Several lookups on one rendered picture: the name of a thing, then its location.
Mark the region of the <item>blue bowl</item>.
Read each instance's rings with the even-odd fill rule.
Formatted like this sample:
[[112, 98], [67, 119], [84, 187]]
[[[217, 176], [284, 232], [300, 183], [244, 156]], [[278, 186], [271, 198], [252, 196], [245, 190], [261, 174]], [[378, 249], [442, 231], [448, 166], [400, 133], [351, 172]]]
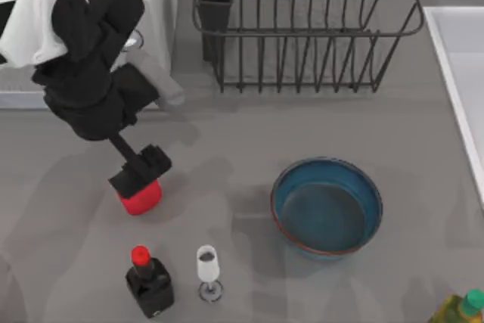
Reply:
[[374, 180], [355, 164], [330, 157], [304, 158], [284, 168], [272, 184], [269, 208], [287, 243], [313, 259], [357, 253], [383, 221]]

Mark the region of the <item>pale grey rounded box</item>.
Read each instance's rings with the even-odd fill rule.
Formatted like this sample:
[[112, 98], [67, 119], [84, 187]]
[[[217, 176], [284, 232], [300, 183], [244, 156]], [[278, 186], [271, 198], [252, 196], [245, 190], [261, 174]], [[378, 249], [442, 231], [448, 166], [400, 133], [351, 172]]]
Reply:
[[141, 68], [157, 90], [163, 104], [177, 107], [185, 102], [185, 90], [172, 78], [170, 72], [157, 62], [155, 57], [144, 52]]

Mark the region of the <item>yellow bottle with green cap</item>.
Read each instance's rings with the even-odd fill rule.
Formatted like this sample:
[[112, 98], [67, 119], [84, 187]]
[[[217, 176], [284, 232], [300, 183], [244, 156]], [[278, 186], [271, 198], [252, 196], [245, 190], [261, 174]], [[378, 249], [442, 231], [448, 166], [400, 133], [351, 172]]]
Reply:
[[484, 291], [448, 296], [426, 323], [484, 323]]

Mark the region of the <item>red cup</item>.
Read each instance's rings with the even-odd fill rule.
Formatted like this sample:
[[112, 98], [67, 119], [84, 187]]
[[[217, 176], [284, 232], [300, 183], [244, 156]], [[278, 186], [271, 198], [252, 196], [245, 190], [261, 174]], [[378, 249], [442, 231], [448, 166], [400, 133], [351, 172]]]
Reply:
[[152, 181], [131, 197], [116, 193], [124, 210], [131, 216], [140, 216], [152, 210], [163, 197], [163, 189], [158, 180]]

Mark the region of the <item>black bottle with red cap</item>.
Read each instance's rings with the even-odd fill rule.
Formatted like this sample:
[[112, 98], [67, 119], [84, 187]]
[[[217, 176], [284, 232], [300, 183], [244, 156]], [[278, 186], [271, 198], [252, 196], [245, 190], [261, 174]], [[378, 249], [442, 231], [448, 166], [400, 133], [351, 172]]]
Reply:
[[127, 288], [144, 316], [154, 318], [175, 302], [172, 277], [144, 245], [134, 246], [130, 257], [132, 266], [125, 275]]

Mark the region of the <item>clear stemmed glass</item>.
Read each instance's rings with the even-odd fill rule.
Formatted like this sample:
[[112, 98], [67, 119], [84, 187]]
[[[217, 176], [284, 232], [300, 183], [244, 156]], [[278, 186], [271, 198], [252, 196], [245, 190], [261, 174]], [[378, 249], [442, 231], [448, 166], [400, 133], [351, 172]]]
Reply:
[[196, 261], [197, 276], [200, 279], [199, 297], [208, 303], [220, 300], [224, 287], [219, 280], [221, 269], [216, 249], [209, 244], [199, 247]]

